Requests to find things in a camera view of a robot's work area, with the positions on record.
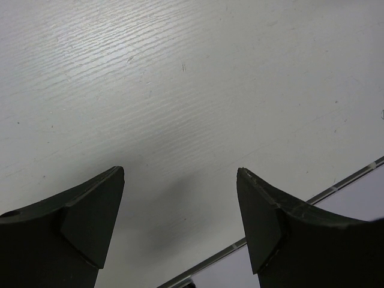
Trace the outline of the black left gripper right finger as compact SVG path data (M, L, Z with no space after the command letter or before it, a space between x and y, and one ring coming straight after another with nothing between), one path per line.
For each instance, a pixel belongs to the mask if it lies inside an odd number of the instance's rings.
M236 190L261 287L383 286L383 220L320 209L246 168L238 169Z

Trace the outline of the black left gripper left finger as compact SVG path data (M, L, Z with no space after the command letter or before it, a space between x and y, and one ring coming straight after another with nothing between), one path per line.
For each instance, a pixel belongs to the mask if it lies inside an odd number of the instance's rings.
M94 287L124 190L115 166L1 215L1 287Z

